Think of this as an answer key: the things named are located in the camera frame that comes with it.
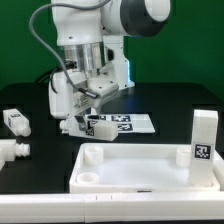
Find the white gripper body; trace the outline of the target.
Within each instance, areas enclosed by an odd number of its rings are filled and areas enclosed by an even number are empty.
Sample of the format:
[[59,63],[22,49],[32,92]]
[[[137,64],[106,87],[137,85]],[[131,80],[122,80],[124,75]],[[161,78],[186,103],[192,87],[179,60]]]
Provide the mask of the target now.
[[112,63],[88,74],[69,69],[68,75],[78,88],[97,94],[98,97],[93,99],[73,89],[65,74],[57,72],[53,75],[48,88],[50,113],[56,119],[71,118],[90,107],[98,110],[103,104],[113,99],[119,90]]

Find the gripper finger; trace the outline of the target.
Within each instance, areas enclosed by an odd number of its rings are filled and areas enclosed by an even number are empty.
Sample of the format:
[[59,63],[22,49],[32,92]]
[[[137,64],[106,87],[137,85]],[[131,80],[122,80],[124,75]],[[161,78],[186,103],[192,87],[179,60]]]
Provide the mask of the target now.
[[78,115],[75,117],[75,119],[79,125],[79,129],[81,131],[86,131],[87,130],[87,122],[86,122],[85,118],[83,116]]

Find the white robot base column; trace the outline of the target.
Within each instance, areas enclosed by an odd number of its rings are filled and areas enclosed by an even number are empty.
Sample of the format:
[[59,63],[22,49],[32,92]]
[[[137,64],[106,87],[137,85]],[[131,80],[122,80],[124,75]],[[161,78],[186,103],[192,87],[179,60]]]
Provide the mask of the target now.
[[100,70],[102,75],[100,87],[106,96],[115,96],[121,90],[135,86],[130,78],[130,63],[124,55],[124,38],[112,35],[104,36],[106,65]]

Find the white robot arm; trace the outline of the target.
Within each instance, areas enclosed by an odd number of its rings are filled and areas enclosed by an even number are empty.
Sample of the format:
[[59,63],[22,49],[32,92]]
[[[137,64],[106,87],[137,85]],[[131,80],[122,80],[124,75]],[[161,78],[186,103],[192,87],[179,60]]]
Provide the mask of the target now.
[[65,131],[91,128],[85,112],[99,112],[123,87],[125,36],[153,37],[171,12],[171,0],[51,0],[57,45],[64,55],[51,75],[51,115]]

